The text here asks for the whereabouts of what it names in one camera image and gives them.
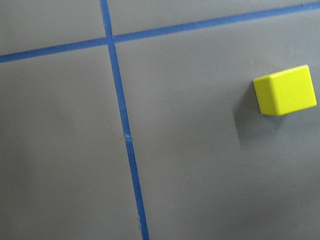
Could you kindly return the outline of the yellow cube block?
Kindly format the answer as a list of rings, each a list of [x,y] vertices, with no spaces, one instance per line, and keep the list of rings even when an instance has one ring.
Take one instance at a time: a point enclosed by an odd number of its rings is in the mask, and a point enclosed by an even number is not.
[[[307,65],[255,78],[253,86],[260,113],[265,116],[280,117],[317,105]]]

